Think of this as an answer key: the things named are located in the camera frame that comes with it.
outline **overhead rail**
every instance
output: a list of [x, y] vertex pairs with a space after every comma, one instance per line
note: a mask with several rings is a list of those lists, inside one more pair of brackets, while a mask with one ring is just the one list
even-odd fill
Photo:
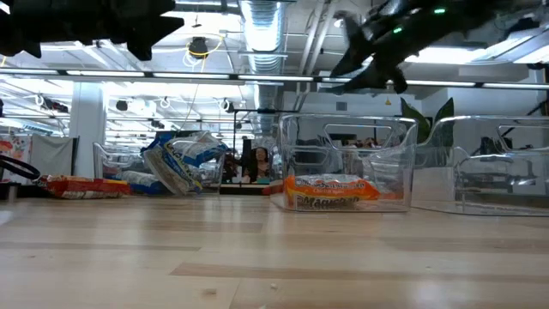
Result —
[[[250, 75], [224, 73], [155, 72], [121, 70], [44, 70], [0, 68], [2, 77], [36, 78], [41, 80], [70, 80], [75, 82], [323, 82], [341, 84], [350, 78], [324, 76]], [[549, 90], [549, 84], [523, 82], [454, 82], [407, 80], [410, 86], [488, 88], [509, 90]]]

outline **chip bag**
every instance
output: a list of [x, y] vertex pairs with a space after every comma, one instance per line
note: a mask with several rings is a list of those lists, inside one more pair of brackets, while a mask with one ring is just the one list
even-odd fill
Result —
[[66, 199], [115, 198], [130, 194], [125, 181], [75, 176], [41, 176], [36, 185], [55, 197]]
[[287, 205], [296, 210], [353, 210], [361, 201], [375, 201], [379, 191], [354, 175], [289, 176], [284, 180]]
[[182, 196], [202, 192], [201, 164], [219, 158], [227, 146], [208, 132], [189, 137], [159, 136], [142, 149], [148, 167], [173, 194]]

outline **white wall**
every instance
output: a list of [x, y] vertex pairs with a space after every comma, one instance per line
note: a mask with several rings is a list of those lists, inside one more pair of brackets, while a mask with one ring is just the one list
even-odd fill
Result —
[[[520, 82], [543, 82], [541, 71], [530, 71], [530, 76]], [[543, 91], [505, 90], [483, 88], [445, 88], [421, 102], [427, 117], [435, 117], [438, 109], [454, 98], [455, 115], [505, 115], [524, 116], [546, 99]]]
[[[420, 100], [416, 100], [412, 95], [404, 94], [380, 94], [372, 98], [369, 94], [343, 94], [337, 96], [333, 94], [310, 93], [303, 104], [301, 112], [303, 113], [321, 113], [321, 114], [346, 114], [354, 116], [387, 116], [393, 117], [401, 115], [401, 99], [404, 98], [408, 104], [421, 111]], [[295, 102], [295, 92], [284, 93], [285, 109], [292, 109]], [[389, 99], [391, 105], [385, 105]], [[337, 112], [335, 102], [346, 102], [347, 111]]]

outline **black hose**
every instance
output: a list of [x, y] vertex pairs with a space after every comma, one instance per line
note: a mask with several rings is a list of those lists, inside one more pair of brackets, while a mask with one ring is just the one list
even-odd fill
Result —
[[[14, 163], [19, 167], [23, 167], [23, 168], [27, 169], [29, 172], [27, 172], [27, 171], [25, 171], [25, 170], [23, 170], [19, 167], [16, 167], [14, 165], [11, 165], [8, 162]], [[17, 175], [20, 175], [20, 176], [22, 176], [26, 179], [36, 180], [40, 177], [40, 171], [37, 170], [32, 165], [27, 164], [23, 161], [19, 161], [17, 159], [10, 158], [10, 157], [5, 156], [5, 155], [1, 155], [1, 154], [0, 154], [0, 167], [2, 167], [3, 169], [6, 169], [6, 170], [8, 170], [12, 173], [16, 173]]]

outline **orange snack bag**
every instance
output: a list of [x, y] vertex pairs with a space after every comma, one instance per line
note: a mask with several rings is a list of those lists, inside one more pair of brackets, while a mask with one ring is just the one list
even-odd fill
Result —
[[380, 193], [354, 175], [289, 176], [284, 181], [290, 209], [348, 209], [359, 201], [378, 200]]

